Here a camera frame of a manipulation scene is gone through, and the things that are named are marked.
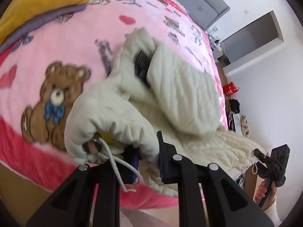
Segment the white sleeve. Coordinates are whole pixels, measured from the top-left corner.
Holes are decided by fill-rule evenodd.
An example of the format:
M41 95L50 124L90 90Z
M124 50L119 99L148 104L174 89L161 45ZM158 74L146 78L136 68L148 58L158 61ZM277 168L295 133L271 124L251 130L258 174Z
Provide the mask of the white sleeve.
M278 227L282 222L279 219L278 213L277 213L277 201L276 199L272 203L272 205L264 211L266 215L272 220L275 227Z

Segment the blue bow tie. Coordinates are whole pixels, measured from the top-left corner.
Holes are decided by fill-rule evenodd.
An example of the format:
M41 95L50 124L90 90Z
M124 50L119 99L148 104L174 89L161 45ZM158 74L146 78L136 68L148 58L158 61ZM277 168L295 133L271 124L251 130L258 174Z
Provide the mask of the blue bow tie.
M63 118L65 113L65 107L63 105L55 106L51 103L51 101L47 102L44 106L45 114L44 119L48 121L53 116L53 123L58 124L59 121Z

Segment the brown teddy bear print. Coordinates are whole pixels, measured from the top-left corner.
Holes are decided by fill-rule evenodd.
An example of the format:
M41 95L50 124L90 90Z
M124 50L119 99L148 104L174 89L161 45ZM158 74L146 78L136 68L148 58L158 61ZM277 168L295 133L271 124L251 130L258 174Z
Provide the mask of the brown teddy bear print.
M30 143L50 143L59 150L66 150L66 119L89 76L90 69L85 66L62 66L59 61L50 64L40 90L40 101L34 108L26 107L22 114L23 138Z

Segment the white quilted jacket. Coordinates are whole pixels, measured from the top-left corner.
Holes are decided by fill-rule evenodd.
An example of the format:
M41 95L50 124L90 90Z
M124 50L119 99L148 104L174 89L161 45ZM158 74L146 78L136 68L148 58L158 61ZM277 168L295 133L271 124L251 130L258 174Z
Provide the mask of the white quilted jacket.
M152 57L147 74L150 89L134 74L140 49ZM109 78L90 86L75 101L66 122L65 145L76 163L101 163L98 154L86 154L81 145L97 129L109 132L117 141L139 147L144 158L139 170L148 186L176 196L176 187L164 186L159 177L158 130L179 154L203 166L217 163L233 179L257 161L255 148L264 152L255 142L222 127L220 116L213 78L141 28L127 38Z

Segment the person's arm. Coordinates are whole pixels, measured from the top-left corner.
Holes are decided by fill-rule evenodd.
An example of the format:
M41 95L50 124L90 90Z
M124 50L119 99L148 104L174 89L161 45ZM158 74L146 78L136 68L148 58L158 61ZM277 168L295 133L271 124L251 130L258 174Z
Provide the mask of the person's arm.
M258 190L254 196L254 201L257 202L258 200L261 200L262 198L264 198L266 191L267 191L267 189L265 187L265 181L263 181L258 187ZM269 197L267 203L265 204L263 211L272 220L275 227L278 227L282 222L279 219L279 216L277 213L276 194L277 194L277 187L275 185L275 182L272 182L272 194Z

